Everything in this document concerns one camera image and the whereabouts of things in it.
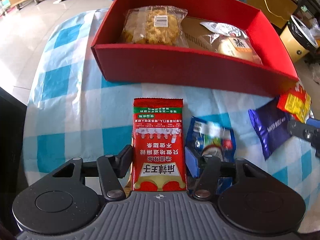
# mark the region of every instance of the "white tile floor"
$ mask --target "white tile floor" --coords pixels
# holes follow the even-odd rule
[[[38,5],[31,1],[20,11],[0,18],[0,87],[27,104],[32,81],[44,46],[54,27],[88,10],[105,8],[110,0],[44,0]],[[297,72],[312,99],[312,108],[320,119],[320,86],[312,80],[306,64],[295,64]],[[300,232],[320,230],[320,197],[307,212]]]

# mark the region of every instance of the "red box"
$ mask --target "red box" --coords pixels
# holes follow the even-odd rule
[[[246,30],[263,65],[204,50],[117,43],[127,10],[149,5],[184,8],[189,17]],[[92,52],[108,81],[207,87],[274,97],[299,80],[265,15],[237,0],[115,0],[96,33]]]

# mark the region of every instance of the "blue checkered tablecloth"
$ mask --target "blue checkered tablecloth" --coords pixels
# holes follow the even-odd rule
[[[107,9],[81,13],[57,26],[45,46],[30,93],[23,159],[29,184],[73,157],[85,162],[131,143],[132,103],[139,97],[183,98],[186,135],[192,115],[232,127],[235,157],[296,190],[307,206],[320,188],[320,161],[310,144],[290,138],[265,161],[248,109],[271,98],[205,88],[106,81],[90,44]]]

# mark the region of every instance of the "trash can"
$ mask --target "trash can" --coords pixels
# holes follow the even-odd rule
[[[310,30],[297,17],[292,15],[280,35],[293,63],[311,52],[316,52],[318,45]]]

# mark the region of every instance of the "dark blue snack bag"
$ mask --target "dark blue snack bag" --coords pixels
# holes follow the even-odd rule
[[[219,123],[192,117],[186,138],[186,147],[200,155],[211,154],[223,162],[234,162],[236,140],[232,129]],[[219,178],[217,194],[232,185],[232,178]]]
[[[278,101],[276,97],[256,110],[249,109],[251,124],[260,139],[265,160],[291,137],[287,132],[290,114],[277,108]]]

